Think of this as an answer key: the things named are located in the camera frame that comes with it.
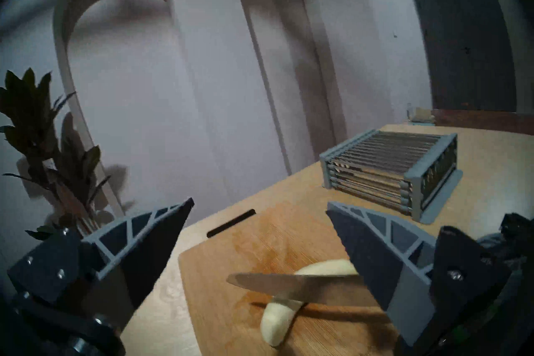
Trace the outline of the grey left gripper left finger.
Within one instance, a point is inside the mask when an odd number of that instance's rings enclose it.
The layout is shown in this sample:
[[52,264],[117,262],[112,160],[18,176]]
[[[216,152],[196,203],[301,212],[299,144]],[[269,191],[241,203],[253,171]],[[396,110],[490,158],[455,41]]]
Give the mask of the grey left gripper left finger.
[[119,330],[152,292],[194,207],[181,204],[123,217],[81,238],[52,233],[8,269],[20,293],[80,317],[104,316]]

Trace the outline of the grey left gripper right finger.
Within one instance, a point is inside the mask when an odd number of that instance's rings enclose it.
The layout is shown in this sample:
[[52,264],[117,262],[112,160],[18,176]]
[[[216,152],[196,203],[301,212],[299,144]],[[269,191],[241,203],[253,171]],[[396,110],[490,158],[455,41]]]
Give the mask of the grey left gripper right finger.
[[510,267],[456,227],[435,238],[405,219],[339,202],[326,214],[407,349],[458,346],[513,295]]

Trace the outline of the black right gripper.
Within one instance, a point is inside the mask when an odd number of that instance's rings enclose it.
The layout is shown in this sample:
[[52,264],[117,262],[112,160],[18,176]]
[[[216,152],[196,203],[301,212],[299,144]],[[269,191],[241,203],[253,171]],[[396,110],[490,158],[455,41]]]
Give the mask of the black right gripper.
[[500,224],[500,233],[504,243],[499,262],[511,269],[533,272],[533,218],[507,213]]

